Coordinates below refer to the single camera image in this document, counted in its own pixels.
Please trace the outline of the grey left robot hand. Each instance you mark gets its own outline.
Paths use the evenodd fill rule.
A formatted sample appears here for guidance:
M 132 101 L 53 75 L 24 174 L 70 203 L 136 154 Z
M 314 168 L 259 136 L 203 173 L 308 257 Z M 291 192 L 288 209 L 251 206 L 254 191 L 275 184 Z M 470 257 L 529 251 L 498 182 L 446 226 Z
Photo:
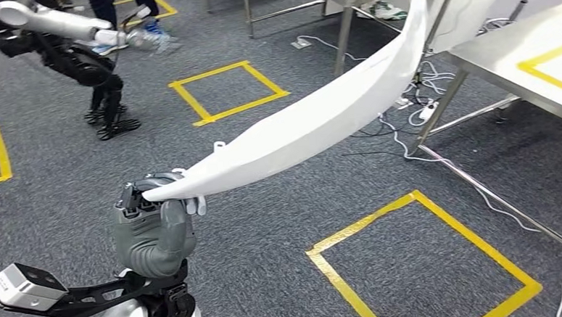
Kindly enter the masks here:
M 144 197 L 148 190 L 183 179 L 183 172 L 175 168 L 129 181 L 115 203 L 112 232 L 118 260 L 141 276 L 173 276 L 196 248 L 192 217 L 207 212 L 203 196 L 157 202 Z

